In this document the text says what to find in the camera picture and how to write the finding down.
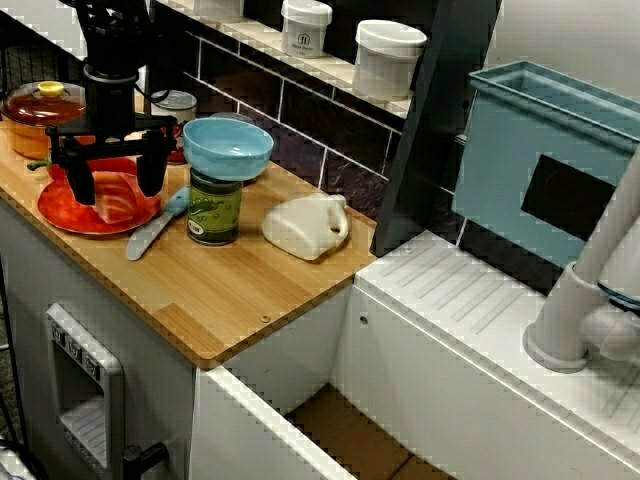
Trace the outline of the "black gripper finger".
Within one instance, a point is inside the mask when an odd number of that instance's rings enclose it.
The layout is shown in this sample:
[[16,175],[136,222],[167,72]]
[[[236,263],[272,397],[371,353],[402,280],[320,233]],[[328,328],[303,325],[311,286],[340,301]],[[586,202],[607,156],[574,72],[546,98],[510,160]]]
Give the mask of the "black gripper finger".
[[145,197],[161,191],[165,170],[166,149],[161,144],[152,145],[137,157],[137,182]]
[[64,169],[75,200],[82,205],[94,205],[94,177],[87,161],[81,157],[68,157]]

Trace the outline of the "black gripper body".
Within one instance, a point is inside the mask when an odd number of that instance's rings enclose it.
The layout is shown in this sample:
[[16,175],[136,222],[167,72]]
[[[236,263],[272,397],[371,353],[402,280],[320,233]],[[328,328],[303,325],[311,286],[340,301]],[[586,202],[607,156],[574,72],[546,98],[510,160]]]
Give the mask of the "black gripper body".
[[153,168],[167,166],[176,148],[171,115],[135,111],[137,73],[105,76],[87,65],[86,110],[78,118],[46,128],[49,159],[67,167],[72,160],[88,161],[117,156],[145,157]]

